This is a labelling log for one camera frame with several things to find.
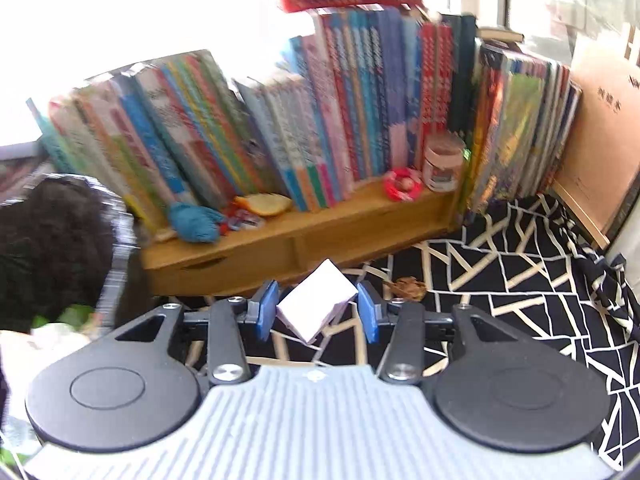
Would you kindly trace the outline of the small pink white packet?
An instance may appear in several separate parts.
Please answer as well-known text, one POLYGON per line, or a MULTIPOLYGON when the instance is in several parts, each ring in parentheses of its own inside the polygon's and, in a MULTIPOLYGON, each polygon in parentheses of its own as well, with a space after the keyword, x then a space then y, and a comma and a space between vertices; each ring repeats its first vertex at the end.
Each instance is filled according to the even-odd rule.
POLYGON ((298 339, 311 344, 357 294, 356 286, 326 259, 278 303, 278 315, 298 339))

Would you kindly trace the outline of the black trash bag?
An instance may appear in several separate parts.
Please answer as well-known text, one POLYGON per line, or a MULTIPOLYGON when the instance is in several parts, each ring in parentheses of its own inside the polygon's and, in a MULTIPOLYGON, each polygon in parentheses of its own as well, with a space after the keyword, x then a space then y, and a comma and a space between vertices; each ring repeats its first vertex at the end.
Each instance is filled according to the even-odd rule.
POLYGON ((100 330, 152 307, 134 216, 92 177, 43 174, 1 206, 1 326, 93 308, 100 330))

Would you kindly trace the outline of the green clear snack bag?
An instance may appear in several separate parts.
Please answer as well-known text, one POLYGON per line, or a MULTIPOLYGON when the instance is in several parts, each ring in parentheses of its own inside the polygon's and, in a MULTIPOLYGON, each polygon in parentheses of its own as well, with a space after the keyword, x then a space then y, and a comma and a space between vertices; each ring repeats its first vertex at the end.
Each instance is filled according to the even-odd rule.
MULTIPOLYGON (((90 306, 85 306, 84 304, 72 304, 55 320, 53 320, 53 323, 69 325, 73 330, 79 332, 92 320, 93 313, 94 309, 90 306)), ((50 323, 50 320, 40 314, 37 314, 32 320, 32 328, 39 328, 50 323)))

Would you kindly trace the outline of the torn white orange cardboard box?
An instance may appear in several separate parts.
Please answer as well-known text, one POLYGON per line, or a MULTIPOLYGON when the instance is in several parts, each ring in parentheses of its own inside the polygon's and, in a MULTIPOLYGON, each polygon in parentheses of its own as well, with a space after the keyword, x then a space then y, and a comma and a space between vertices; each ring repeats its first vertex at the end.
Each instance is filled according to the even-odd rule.
POLYGON ((30 334, 2 330, 1 370, 9 388, 2 431, 8 436, 29 433, 25 401, 37 375, 51 364, 84 348, 91 339, 64 323, 50 323, 30 334))

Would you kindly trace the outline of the row of upright books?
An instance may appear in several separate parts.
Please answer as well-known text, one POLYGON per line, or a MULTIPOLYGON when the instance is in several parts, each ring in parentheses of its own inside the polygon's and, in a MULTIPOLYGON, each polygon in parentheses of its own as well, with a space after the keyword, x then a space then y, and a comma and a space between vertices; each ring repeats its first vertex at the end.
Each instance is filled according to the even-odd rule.
POLYGON ((196 50, 111 70, 30 110, 55 167, 98 180, 152 233, 171 228, 173 203, 223 212, 236 196, 274 193, 314 211, 396 168, 427 188, 426 139, 468 130, 476 36, 471 14, 331 11, 286 42, 266 80, 229 82, 196 50))

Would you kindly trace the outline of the thin picture books row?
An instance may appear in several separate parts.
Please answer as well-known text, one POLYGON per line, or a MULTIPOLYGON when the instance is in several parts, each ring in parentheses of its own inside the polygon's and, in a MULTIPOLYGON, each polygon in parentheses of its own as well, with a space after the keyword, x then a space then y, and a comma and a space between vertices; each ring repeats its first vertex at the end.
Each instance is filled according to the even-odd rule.
POLYGON ((570 66, 497 41, 477 41, 475 76, 461 204, 466 221, 498 200, 548 188, 582 96, 570 66))

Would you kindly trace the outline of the brown dried leaf scrap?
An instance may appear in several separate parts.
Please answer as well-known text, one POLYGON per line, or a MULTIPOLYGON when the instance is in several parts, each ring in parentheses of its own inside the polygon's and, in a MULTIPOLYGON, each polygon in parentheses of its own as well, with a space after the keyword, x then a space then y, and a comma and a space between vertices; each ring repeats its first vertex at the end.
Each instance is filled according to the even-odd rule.
POLYGON ((414 276, 398 278, 394 282, 386 282, 386 285, 395 297, 404 298, 405 300, 421 302, 426 295, 425 284, 418 281, 414 276))

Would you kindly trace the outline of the wooden desk shelf with drawers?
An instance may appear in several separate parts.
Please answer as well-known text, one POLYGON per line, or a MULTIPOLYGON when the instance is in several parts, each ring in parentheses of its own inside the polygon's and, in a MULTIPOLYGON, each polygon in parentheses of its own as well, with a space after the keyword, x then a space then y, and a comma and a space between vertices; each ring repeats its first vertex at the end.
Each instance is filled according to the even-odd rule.
POLYGON ((424 190, 413 202, 394 202, 374 179, 332 208, 286 212, 214 244, 155 243, 143 249, 143 269, 157 296, 229 296, 265 280, 293 283, 326 259, 360 263, 448 232, 459 195, 424 190))

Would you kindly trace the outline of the red white charm toy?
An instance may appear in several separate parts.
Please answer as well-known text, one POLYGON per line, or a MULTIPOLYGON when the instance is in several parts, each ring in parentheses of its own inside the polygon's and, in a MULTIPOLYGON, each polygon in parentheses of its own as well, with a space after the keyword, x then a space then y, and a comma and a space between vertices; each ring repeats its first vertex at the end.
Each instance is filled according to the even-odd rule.
POLYGON ((224 221, 219 225, 222 235, 243 230, 260 229, 265 225, 265 220, 257 214, 238 207, 229 207, 224 211, 224 221))

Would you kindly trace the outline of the orange peel on shelf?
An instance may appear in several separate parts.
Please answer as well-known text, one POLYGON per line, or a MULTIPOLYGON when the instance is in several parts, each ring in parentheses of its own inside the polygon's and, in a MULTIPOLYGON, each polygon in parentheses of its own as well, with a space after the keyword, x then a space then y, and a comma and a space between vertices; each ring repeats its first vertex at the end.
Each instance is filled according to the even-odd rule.
POLYGON ((234 199, 235 206, 262 218, 280 216, 280 214, 284 214, 292 207, 292 203, 290 198, 274 193, 236 196, 234 199))

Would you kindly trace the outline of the blue yarn ball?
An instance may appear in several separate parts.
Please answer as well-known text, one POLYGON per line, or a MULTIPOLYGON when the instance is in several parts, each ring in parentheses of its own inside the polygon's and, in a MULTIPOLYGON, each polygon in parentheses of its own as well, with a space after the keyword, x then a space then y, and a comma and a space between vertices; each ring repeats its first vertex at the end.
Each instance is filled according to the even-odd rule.
POLYGON ((185 203, 173 203, 168 218, 180 240, 188 243, 215 243, 220 237, 220 226, 227 220, 215 209, 185 203))

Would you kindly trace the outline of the red crochet flower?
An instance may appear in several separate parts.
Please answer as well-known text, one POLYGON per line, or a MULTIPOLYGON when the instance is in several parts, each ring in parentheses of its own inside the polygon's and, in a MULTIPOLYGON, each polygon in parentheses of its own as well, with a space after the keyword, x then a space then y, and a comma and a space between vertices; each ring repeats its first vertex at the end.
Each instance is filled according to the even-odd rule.
POLYGON ((386 196, 394 202, 414 202, 423 191, 423 183, 416 170, 396 168, 384 176, 383 188, 386 196))

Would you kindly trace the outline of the black white patterned tablecloth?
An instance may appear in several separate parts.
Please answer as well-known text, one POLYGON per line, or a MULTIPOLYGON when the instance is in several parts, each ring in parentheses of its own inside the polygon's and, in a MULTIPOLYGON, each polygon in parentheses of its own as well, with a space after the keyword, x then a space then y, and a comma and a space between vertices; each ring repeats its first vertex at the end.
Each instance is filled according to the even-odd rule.
POLYGON ((630 326, 639 318, 631 290, 582 242, 556 198, 500 202, 460 229, 340 267, 386 299, 395 297, 386 282, 414 276, 426 286, 426 310, 472 304, 592 368, 611 399, 593 449, 615 469, 638 455, 639 345, 630 326))

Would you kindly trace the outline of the small white plastic jar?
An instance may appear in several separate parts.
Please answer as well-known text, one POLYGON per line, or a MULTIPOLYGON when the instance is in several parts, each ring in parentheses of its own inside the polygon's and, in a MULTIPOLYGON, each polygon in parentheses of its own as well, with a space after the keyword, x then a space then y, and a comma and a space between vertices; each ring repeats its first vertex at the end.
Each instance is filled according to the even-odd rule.
POLYGON ((455 133, 433 133, 426 139, 423 182, 429 190, 447 193, 458 187, 464 149, 464 142, 455 133))

